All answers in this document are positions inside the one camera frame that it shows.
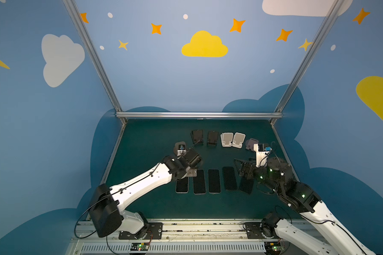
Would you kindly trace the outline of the black phone front stand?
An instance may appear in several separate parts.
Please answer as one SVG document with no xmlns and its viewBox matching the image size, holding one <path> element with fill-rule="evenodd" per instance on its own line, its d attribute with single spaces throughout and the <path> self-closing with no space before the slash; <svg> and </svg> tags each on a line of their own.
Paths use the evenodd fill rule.
<svg viewBox="0 0 383 255">
<path fill-rule="evenodd" d="M 239 191 L 242 191 L 246 194 L 251 194 L 254 186 L 254 180 L 253 179 L 247 179 L 246 177 L 242 177 L 239 184 Z"/>
</svg>

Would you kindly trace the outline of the black phone stand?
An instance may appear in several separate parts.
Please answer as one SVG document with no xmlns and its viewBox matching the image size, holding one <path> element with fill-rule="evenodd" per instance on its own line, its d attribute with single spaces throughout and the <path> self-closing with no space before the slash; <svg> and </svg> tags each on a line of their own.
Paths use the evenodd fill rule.
<svg viewBox="0 0 383 255">
<path fill-rule="evenodd" d="M 246 194 L 251 194 L 254 186 L 254 180 L 253 179 L 247 179 L 246 177 L 242 177 L 239 184 L 239 191 L 242 191 Z"/>
<path fill-rule="evenodd" d="M 207 134 L 207 146 L 216 146 L 218 143 L 219 133 L 217 131 L 209 131 Z"/>
<path fill-rule="evenodd" d="M 229 191 L 237 190 L 237 180 L 233 167 L 226 166 L 222 168 L 224 188 Z"/>
<path fill-rule="evenodd" d="M 191 139 L 194 146 L 202 145 L 204 142 L 203 130 L 193 130 Z"/>
</svg>

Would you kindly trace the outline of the pink-edged phone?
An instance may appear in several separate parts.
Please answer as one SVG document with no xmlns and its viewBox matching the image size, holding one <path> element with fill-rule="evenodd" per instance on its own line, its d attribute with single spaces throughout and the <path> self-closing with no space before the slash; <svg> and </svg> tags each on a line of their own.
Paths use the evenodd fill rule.
<svg viewBox="0 0 383 255">
<path fill-rule="evenodd" d="M 193 177 L 193 192 L 194 194 L 206 194 L 203 170 L 197 170 L 197 176 Z"/>
</svg>

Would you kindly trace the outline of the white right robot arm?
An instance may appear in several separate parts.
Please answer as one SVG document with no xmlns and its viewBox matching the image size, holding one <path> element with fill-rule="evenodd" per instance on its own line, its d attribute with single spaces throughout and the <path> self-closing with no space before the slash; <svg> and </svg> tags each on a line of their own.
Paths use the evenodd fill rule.
<svg viewBox="0 0 383 255">
<path fill-rule="evenodd" d="M 239 175 L 258 181 L 270 189 L 290 209 L 300 214 L 325 239 L 324 242 L 301 231 L 277 212 L 269 213 L 259 223 L 244 225 L 249 238 L 283 239 L 309 255 L 372 255 L 333 215 L 321 197 L 307 184 L 298 181 L 291 164 L 279 157 L 235 159 Z"/>
</svg>

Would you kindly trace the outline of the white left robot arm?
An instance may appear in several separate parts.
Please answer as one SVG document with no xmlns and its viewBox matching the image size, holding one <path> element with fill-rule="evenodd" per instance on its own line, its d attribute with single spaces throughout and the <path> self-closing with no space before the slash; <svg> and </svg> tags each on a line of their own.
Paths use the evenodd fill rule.
<svg viewBox="0 0 383 255">
<path fill-rule="evenodd" d="M 202 157 L 194 149 L 180 156 L 166 156 L 143 174 L 114 186 L 98 186 L 90 202 L 89 215 L 99 238 L 106 238 L 115 231 L 131 234 L 141 239 L 150 224 L 140 212 L 127 211 L 127 207 L 150 191 L 172 181 L 184 179 L 196 170 Z"/>
</svg>

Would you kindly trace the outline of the wooden round phone stand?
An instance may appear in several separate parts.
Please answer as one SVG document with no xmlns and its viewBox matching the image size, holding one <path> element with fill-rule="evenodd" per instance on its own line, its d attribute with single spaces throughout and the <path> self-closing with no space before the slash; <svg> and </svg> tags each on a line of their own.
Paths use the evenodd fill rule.
<svg viewBox="0 0 383 255">
<path fill-rule="evenodd" d="M 174 145 L 174 149 L 173 149 L 173 153 L 174 153 L 176 156 L 183 155 L 183 154 L 185 154 L 186 152 L 187 152 L 186 142 L 181 141 L 181 142 L 177 142 L 177 143 L 175 143 L 175 145 Z"/>
</svg>

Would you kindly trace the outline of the black phone stand back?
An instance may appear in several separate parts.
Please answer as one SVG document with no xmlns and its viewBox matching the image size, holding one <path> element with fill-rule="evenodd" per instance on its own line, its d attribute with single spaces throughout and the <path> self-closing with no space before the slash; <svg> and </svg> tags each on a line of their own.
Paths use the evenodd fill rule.
<svg viewBox="0 0 383 255">
<path fill-rule="evenodd" d="M 216 146 L 218 143 L 219 133 L 217 131 L 209 131 L 207 134 L 207 146 Z"/>
</svg>

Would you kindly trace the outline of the white folding phone stand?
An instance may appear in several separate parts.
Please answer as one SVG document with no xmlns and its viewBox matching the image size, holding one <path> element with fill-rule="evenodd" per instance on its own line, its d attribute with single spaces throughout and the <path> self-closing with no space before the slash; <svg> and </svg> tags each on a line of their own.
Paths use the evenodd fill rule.
<svg viewBox="0 0 383 255">
<path fill-rule="evenodd" d="M 246 135 L 243 133 L 236 132 L 233 137 L 232 146 L 238 149 L 243 147 Z"/>
</svg>

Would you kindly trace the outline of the white phone stand middle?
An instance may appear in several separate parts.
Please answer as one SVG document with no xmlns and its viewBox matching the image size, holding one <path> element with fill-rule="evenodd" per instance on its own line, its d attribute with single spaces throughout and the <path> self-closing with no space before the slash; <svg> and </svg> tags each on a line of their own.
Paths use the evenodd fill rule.
<svg viewBox="0 0 383 255">
<path fill-rule="evenodd" d="M 230 132 L 222 133 L 220 135 L 221 145 L 223 147 L 232 147 L 233 146 L 233 138 L 234 134 Z"/>
</svg>

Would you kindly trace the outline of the aluminium right frame post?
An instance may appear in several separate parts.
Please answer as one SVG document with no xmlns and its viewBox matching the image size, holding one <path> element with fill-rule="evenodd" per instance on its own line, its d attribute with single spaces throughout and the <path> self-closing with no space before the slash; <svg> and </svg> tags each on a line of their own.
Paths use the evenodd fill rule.
<svg viewBox="0 0 383 255">
<path fill-rule="evenodd" d="M 335 21 L 339 17 L 339 11 L 344 4 L 344 0 L 336 0 L 333 1 L 333 4 L 331 8 L 329 9 L 325 19 L 323 20 L 320 28 L 318 29 L 314 39 L 313 43 L 310 46 L 310 48 L 306 51 L 304 58 L 302 59 L 299 68 L 295 72 L 291 82 L 289 83 L 287 89 L 285 90 L 281 100 L 279 101 L 274 113 L 273 117 L 270 119 L 270 124 L 272 126 L 275 125 L 278 119 L 281 119 L 283 116 L 283 110 L 286 107 L 287 103 L 289 102 L 290 98 L 292 97 L 295 89 L 299 85 L 300 81 L 302 80 L 303 76 L 305 75 L 306 70 L 310 66 L 312 60 L 317 55 L 317 52 L 319 48 L 321 47 L 324 39 L 329 34 L 331 28 L 333 27 Z"/>
</svg>

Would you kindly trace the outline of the aluminium frame post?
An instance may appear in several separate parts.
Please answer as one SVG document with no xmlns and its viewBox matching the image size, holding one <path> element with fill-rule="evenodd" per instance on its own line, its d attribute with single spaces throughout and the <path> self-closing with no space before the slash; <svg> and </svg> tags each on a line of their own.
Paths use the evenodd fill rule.
<svg viewBox="0 0 383 255">
<path fill-rule="evenodd" d="M 119 100 L 116 96 L 116 93 L 111 85 L 111 82 L 106 74 L 106 71 L 101 63 L 99 55 L 96 51 L 96 48 L 90 38 L 90 35 L 87 31 L 86 25 L 82 20 L 82 17 L 79 13 L 78 6 L 73 0 L 63 0 L 63 3 L 67 9 L 67 12 L 81 38 L 84 43 L 85 49 L 94 65 L 94 68 L 100 78 L 100 81 L 115 109 L 115 112 L 122 112 L 122 107 L 119 103 Z"/>
<path fill-rule="evenodd" d="M 323 20 L 320 28 L 318 29 L 314 39 L 313 43 L 310 46 L 310 48 L 306 51 L 304 58 L 302 59 L 299 68 L 295 72 L 291 82 L 289 83 L 287 89 L 285 90 L 281 100 L 279 101 L 274 113 L 273 117 L 270 119 L 270 124 L 272 126 L 275 125 L 278 119 L 281 119 L 283 116 L 283 110 L 286 107 L 287 103 L 289 102 L 290 98 L 292 97 L 295 89 L 299 85 L 300 81 L 302 80 L 303 76 L 305 75 L 306 70 L 310 66 L 312 60 L 317 55 L 317 52 L 319 48 L 321 47 L 324 39 L 329 34 L 331 28 L 333 27 L 335 21 L 339 17 L 339 11 L 344 4 L 344 0 L 336 0 L 333 1 L 333 4 L 331 8 L 329 9 L 325 19 Z"/>
</svg>

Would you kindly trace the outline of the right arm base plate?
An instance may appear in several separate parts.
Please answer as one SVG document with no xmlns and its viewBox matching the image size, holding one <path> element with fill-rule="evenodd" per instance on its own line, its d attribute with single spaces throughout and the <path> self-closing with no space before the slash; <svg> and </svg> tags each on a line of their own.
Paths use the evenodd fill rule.
<svg viewBox="0 0 383 255">
<path fill-rule="evenodd" d="M 248 239 L 278 239 L 274 227 L 263 222 L 245 222 L 243 229 Z"/>
</svg>

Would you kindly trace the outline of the aluminium back frame bar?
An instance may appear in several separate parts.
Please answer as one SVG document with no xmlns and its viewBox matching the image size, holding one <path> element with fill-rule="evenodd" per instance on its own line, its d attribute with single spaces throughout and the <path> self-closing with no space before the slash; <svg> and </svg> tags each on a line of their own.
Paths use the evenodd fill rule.
<svg viewBox="0 0 383 255">
<path fill-rule="evenodd" d="M 116 112 L 118 118 L 241 118 L 241 119 L 280 119 L 282 113 L 227 113 L 227 112 Z"/>
</svg>

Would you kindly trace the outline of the aluminium front rail assembly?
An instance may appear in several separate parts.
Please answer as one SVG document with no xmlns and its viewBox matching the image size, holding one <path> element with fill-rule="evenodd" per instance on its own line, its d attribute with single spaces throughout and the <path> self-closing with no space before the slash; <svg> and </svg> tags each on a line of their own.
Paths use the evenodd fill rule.
<svg viewBox="0 0 383 255">
<path fill-rule="evenodd" d="M 283 239 L 248 239 L 245 222 L 258 219 L 151 219 L 163 223 L 160 240 L 119 240 L 120 231 L 106 238 L 94 234 L 90 221 L 80 222 L 71 238 L 68 255 L 308 255 Z M 324 242 L 305 220 L 290 222 L 301 231 Z"/>
</svg>

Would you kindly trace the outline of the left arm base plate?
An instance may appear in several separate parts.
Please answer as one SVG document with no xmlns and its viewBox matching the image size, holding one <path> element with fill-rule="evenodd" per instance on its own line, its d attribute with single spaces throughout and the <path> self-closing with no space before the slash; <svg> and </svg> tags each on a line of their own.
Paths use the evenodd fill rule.
<svg viewBox="0 0 383 255">
<path fill-rule="evenodd" d="M 131 234 L 130 232 L 120 231 L 119 240 L 160 240 L 162 238 L 163 223 L 147 223 L 139 232 Z"/>
</svg>

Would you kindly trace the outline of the aluminium left frame post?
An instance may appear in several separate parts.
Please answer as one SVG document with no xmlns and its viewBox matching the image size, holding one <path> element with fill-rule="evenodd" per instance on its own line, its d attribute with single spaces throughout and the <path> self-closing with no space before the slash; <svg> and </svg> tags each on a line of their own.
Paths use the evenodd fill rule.
<svg viewBox="0 0 383 255">
<path fill-rule="evenodd" d="M 100 78 L 100 81 L 115 109 L 115 112 L 122 112 L 122 107 L 119 103 L 119 100 L 116 96 L 116 93 L 111 85 L 111 82 L 106 74 L 106 71 L 101 63 L 99 55 L 96 51 L 96 48 L 90 38 L 90 35 L 87 31 L 86 25 L 82 20 L 82 17 L 79 13 L 78 6 L 73 0 L 63 0 L 63 3 L 67 9 L 67 12 L 81 38 L 84 43 L 85 49 L 94 65 L 94 68 Z"/>
</svg>

